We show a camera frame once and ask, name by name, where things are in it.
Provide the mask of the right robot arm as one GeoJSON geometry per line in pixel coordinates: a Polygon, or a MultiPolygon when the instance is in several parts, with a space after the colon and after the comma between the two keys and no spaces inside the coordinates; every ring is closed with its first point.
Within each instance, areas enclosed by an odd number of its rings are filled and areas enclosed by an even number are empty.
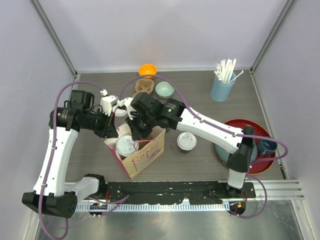
{"type": "Polygon", "coordinates": [[[226,193],[233,198],[242,195],[254,149],[254,140],[250,137],[254,133],[252,127],[231,127],[194,111],[179,100],[168,98],[161,103],[145,92],[125,98],[123,104],[134,140],[146,139],[154,127],[170,128],[201,137],[227,151],[226,193]]]}

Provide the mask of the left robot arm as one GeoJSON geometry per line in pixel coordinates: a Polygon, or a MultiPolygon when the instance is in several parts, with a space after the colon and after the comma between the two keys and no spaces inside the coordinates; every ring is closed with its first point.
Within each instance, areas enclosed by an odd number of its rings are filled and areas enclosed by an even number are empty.
{"type": "Polygon", "coordinates": [[[91,130],[103,139],[118,137],[113,106],[118,97],[101,98],[94,111],[95,96],[87,91],[73,90],[62,107],[50,113],[49,141],[42,169],[31,192],[25,192],[22,203],[36,213],[71,218],[79,202],[89,196],[100,200],[107,192],[105,178],[86,174],[80,181],[67,186],[66,171],[73,145],[81,129],[91,130]]]}

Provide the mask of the pink paper gift bag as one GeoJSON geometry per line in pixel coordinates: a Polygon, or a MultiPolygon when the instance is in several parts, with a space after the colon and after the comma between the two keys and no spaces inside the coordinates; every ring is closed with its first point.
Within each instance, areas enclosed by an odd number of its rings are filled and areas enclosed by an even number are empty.
{"type": "Polygon", "coordinates": [[[108,147],[117,163],[131,179],[136,177],[164,153],[166,130],[159,126],[154,127],[151,134],[145,140],[135,140],[139,143],[139,149],[128,157],[119,155],[116,150],[116,142],[120,137],[125,135],[132,137],[132,132],[128,124],[122,124],[117,129],[117,133],[118,138],[108,138],[104,141],[104,144],[108,147]]]}

